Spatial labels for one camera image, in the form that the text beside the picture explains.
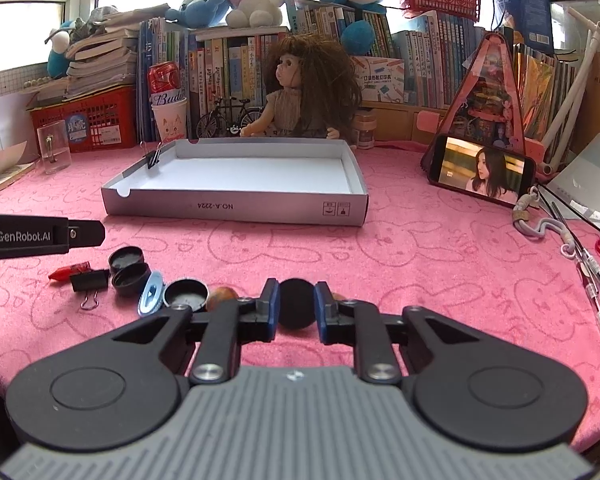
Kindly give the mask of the pink bunny tablecloth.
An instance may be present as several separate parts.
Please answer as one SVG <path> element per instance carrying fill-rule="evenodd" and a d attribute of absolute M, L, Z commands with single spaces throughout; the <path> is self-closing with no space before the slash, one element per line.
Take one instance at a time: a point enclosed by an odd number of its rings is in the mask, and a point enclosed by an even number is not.
<path fill-rule="evenodd" d="M 600 332 L 559 237 L 528 240 L 505 207 L 429 184 L 419 159 L 405 148 L 358 153 L 370 196 L 362 228 L 109 217 L 99 248 L 0 262 L 0 391 L 29 363 L 134 320 L 135 302 L 113 289 L 87 311 L 48 278 L 75 262 L 106 268 L 131 245 L 169 282 L 256 296 L 268 278 L 324 281 L 385 312 L 417 304 L 562 361 L 588 389 L 573 443 L 589 448 L 600 441 Z"/>

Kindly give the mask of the black round open container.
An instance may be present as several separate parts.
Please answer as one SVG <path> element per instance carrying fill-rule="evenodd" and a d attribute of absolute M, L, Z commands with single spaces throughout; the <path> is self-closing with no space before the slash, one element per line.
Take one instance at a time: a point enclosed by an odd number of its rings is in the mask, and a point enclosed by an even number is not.
<path fill-rule="evenodd" d="M 162 293 L 164 306 L 174 310 L 204 311 L 208 298 L 208 286 L 194 278 L 176 280 L 166 285 Z"/>

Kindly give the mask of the brown acorn nut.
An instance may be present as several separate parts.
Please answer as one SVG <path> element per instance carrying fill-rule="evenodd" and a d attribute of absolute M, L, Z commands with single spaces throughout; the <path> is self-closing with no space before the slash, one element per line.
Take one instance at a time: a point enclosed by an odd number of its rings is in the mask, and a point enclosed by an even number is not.
<path fill-rule="evenodd" d="M 220 286 L 212 291 L 209 294 L 209 297 L 206 301 L 206 310 L 208 312 L 212 312 L 214 309 L 219 307 L 220 304 L 224 301 L 230 301 L 238 298 L 238 293 L 235 292 L 234 288 L 228 286 Z"/>

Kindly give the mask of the white cardboard box tray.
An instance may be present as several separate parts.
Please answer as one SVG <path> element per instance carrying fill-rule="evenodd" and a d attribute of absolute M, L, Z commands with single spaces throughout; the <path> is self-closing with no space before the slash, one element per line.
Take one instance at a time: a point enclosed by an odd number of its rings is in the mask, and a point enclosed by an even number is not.
<path fill-rule="evenodd" d="M 362 226 L 368 196 L 343 140 L 177 140 L 102 186 L 110 216 Z"/>

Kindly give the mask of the blue carton box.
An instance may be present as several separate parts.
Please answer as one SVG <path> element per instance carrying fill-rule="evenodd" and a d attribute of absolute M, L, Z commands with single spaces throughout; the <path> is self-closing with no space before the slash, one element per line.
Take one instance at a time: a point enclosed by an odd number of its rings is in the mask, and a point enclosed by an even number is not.
<path fill-rule="evenodd" d="M 508 27 L 514 44 L 554 55 L 550 0 L 492 0 L 492 4 L 491 30 Z"/>

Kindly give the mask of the blue penguin plush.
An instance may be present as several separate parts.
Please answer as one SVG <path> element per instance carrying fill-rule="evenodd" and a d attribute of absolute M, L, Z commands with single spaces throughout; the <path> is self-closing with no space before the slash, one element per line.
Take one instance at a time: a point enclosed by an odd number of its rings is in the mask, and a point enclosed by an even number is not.
<path fill-rule="evenodd" d="M 80 18 L 73 21 L 65 21 L 58 28 L 53 28 L 45 39 L 44 44 L 50 44 L 46 70 L 52 79 L 65 76 L 69 67 L 66 58 L 69 48 L 78 41 L 78 29 L 83 24 Z"/>

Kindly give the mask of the row of upright books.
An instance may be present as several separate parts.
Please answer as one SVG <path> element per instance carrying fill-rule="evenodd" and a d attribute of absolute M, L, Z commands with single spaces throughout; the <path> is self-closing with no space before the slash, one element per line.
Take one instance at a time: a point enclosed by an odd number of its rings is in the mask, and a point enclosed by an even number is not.
<path fill-rule="evenodd" d="M 410 29 L 386 35 L 374 29 L 379 14 L 364 20 L 373 26 L 375 41 L 390 44 L 404 61 L 405 103 L 450 104 L 462 77 L 460 60 L 443 56 L 437 36 L 439 20 L 432 12 L 414 18 Z M 197 138 L 199 119 L 219 98 L 250 99 L 262 106 L 266 96 L 263 70 L 268 52 L 292 34 L 285 27 L 229 28 L 215 26 L 213 38 L 199 40 L 196 30 L 175 26 L 178 39 L 166 30 L 155 30 L 156 18 L 140 26 L 136 63 L 136 128 L 142 141 L 160 141 L 150 102 L 147 74 L 154 64 L 173 61 L 181 70 L 185 99 L 186 138 Z"/>

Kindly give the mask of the black smartphone playing video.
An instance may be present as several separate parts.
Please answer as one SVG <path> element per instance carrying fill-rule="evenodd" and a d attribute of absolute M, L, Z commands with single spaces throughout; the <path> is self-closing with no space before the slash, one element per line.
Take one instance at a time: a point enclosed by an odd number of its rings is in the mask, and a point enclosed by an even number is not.
<path fill-rule="evenodd" d="M 427 177 L 431 184 L 513 207 L 532 187 L 532 158 L 456 138 L 437 136 Z"/>

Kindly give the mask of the black round jar cap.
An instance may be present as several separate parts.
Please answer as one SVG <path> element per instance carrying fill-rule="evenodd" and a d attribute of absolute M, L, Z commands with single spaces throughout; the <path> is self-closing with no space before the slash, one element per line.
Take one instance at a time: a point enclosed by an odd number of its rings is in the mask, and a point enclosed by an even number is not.
<path fill-rule="evenodd" d="M 146 262 L 136 262 L 114 274 L 111 284 L 122 297 L 138 297 L 143 292 L 151 270 Z"/>

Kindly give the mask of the white cat paper cup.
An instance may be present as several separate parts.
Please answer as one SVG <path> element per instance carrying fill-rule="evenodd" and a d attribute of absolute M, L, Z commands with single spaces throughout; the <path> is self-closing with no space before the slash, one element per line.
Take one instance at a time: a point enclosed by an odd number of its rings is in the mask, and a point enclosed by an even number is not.
<path fill-rule="evenodd" d="M 186 138 L 187 110 L 186 100 L 152 107 L 161 142 L 166 143 Z"/>

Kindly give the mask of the stack of books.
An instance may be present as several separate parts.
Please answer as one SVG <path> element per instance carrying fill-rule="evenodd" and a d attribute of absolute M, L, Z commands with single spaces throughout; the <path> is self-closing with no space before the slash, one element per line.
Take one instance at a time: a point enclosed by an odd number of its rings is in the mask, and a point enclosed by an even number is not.
<path fill-rule="evenodd" d="M 67 28 L 68 47 L 60 55 L 68 63 L 64 97 L 132 84 L 140 24 L 162 18 L 168 9 L 166 3 L 125 12 L 115 6 L 99 6 L 86 20 L 76 18 Z"/>

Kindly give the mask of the red lipstick tube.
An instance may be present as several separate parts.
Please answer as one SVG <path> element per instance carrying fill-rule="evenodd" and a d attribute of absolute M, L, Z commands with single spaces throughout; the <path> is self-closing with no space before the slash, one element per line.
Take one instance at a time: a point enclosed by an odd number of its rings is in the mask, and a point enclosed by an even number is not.
<path fill-rule="evenodd" d="M 91 263 L 83 261 L 79 263 L 69 264 L 68 266 L 61 266 L 60 268 L 53 270 L 52 273 L 48 274 L 48 278 L 51 281 L 58 283 L 67 283 L 75 275 L 90 272 L 92 270 Z"/>

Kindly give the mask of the red plastic crate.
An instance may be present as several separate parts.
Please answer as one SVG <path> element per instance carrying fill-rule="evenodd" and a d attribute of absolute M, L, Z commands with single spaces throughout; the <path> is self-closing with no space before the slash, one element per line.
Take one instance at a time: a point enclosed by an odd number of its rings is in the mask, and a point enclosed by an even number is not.
<path fill-rule="evenodd" d="M 137 141 L 134 86 L 106 91 L 30 110 L 34 128 L 64 122 L 73 153 L 132 148 Z"/>

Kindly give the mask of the black round lid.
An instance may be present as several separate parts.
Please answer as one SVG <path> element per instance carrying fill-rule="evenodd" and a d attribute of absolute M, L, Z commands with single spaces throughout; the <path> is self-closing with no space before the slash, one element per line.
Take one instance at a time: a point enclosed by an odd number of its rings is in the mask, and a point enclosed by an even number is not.
<path fill-rule="evenodd" d="M 122 269 L 134 263 L 145 261 L 143 251 L 137 246 L 123 246 L 116 249 L 108 259 L 109 269 L 116 274 Z"/>

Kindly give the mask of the black binder clip on tray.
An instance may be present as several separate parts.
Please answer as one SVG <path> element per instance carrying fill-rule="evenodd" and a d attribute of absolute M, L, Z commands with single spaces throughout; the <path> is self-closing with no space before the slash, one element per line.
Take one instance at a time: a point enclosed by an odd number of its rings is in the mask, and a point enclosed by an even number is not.
<path fill-rule="evenodd" d="M 145 141 L 140 142 L 140 148 L 143 152 L 144 162 L 148 169 L 152 169 L 158 164 L 162 146 L 163 143 L 161 141 L 155 145 L 151 145 Z"/>

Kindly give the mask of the black round sponge puck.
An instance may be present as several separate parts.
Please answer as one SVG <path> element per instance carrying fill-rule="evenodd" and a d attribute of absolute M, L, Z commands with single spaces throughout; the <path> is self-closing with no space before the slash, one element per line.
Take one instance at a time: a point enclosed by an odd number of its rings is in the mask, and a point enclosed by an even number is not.
<path fill-rule="evenodd" d="M 279 284 L 279 324 L 286 330 L 304 330 L 315 322 L 314 285 L 302 278 Z"/>

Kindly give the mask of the pink triangular phone stand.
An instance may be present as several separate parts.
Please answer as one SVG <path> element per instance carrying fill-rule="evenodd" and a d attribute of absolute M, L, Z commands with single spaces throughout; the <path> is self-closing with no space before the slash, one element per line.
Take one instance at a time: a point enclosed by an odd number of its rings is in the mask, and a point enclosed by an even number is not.
<path fill-rule="evenodd" d="M 497 32 L 488 32 L 481 40 L 446 112 L 422 110 L 415 122 L 420 131 L 502 148 L 528 156 L 538 165 L 544 158 L 542 144 L 524 135 L 512 57 Z"/>

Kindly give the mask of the red pen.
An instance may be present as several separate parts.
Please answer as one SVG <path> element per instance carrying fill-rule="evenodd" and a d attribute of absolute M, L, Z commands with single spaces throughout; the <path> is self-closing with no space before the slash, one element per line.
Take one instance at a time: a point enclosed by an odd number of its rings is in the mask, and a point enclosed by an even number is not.
<path fill-rule="evenodd" d="M 598 300 L 598 288 L 595 283 L 595 278 L 585 262 L 582 250 L 576 248 L 576 255 L 578 262 L 577 270 L 580 275 L 580 279 L 582 281 L 582 285 L 585 290 L 586 296 L 588 297 L 588 302 L 592 306 L 596 326 L 598 328 L 598 331 L 600 332 L 600 300 Z"/>

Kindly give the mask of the white tube frame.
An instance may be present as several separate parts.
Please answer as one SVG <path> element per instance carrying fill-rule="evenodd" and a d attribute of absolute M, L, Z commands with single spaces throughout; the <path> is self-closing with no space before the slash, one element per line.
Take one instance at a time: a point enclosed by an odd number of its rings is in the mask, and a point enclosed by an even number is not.
<path fill-rule="evenodd" d="M 562 105 L 558 108 L 557 114 L 550 123 L 547 133 L 542 140 L 544 153 L 547 153 L 550 144 L 553 143 L 559 131 L 562 131 L 557 148 L 550 161 L 544 162 L 544 157 L 541 157 L 541 161 L 539 162 L 541 172 L 546 176 L 554 174 L 557 171 L 564 157 L 578 118 L 586 83 L 588 82 L 588 73 L 600 45 L 600 21 L 593 22 L 589 20 L 582 13 L 573 9 L 572 6 L 568 6 L 567 12 L 588 29 L 588 43 L 586 44 L 579 70 L 576 73 L 576 78 L 574 78 L 565 99 L 562 101 Z"/>

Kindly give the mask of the blue oval badge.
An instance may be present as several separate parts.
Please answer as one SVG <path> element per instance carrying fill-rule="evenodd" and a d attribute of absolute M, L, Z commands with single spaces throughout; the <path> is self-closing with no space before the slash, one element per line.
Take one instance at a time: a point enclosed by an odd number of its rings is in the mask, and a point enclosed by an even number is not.
<path fill-rule="evenodd" d="M 152 315 L 162 308 L 163 289 L 162 274 L 159 271 L 152 271 L 137 304 L 137 314 L 141 318 Z"/>

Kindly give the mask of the colourful stationery box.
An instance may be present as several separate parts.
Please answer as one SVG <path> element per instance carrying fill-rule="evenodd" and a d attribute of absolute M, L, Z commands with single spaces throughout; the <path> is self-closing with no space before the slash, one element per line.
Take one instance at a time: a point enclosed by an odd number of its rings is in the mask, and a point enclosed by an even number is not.
<path fill-rule="evenodd" d="M 363 101 L 399 104 L 405 102 L 403 60 L 352 56 L 351 61 Z"/>

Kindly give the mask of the black miniature bicycle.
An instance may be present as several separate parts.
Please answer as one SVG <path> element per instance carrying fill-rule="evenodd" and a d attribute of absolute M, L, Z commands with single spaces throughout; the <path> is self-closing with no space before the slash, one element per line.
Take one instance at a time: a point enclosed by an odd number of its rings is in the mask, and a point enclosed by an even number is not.
<path fill-rule="evenodd" d="M 239 136 L 242 128 L 255 122 L 263 107 L 251 104 L 250 99 L 219 98 L 209 113 L 199 119 L 196 127 L 198 139 L 232 138 Z"/>

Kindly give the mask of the brown haired doll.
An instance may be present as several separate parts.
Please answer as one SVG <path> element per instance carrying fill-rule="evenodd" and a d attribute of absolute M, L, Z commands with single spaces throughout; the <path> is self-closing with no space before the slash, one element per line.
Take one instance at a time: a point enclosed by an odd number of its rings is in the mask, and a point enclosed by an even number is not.
<path fill-rule="evenodd" d="M 263 77 L 264 109 L 240 129 L 243 138 L 353 142 L 362 96 L 352 60 L 339 42 L 315 34 L 289 35 L 268 52 Z"/>

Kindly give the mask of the red beer can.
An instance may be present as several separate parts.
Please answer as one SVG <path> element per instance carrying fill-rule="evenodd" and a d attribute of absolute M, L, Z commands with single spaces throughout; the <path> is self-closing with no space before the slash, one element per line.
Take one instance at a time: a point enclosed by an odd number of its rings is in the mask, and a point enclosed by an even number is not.
<path fill-rule="evenodd" d="M 147 82 L 152 105 L 166 105 L 185 99 L 181 70 L 173 61 L 151 65 Z"/>

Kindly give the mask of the small white jar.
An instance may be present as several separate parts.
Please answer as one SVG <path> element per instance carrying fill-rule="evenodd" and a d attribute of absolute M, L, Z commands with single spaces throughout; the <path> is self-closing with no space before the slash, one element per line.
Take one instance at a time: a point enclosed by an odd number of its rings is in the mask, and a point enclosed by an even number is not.
<path fill-rule="evenodd" d="M 377 116 L 374 110 L 358 110 L 354 116 L 353 130 L 356 146 L 360 150 L 369 150 L 375 145 Z"/>

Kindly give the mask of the black binder clip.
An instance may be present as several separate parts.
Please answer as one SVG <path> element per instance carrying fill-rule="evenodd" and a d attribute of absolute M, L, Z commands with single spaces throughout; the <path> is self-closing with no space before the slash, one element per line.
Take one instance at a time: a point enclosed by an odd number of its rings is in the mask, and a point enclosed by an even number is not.
<path fill-rule="evenodd" d="M 162 146 L 163 143 L 161 141 L 155 145 L 151 145 L 145 141 L 140 142 L 140 148 L 143 152 L 144 162 L 148 169 L 152 169 L 158 164 Z"/>
<path fill-rule="evenodd" d="M 99 306 L 99 293 L 108 288 L 109 278 L 110 271 L 108 269 L 74 274 L 70 278 L 73 291 L 83 295 L 80 303 L 82 310 L 91 311 Z"/>

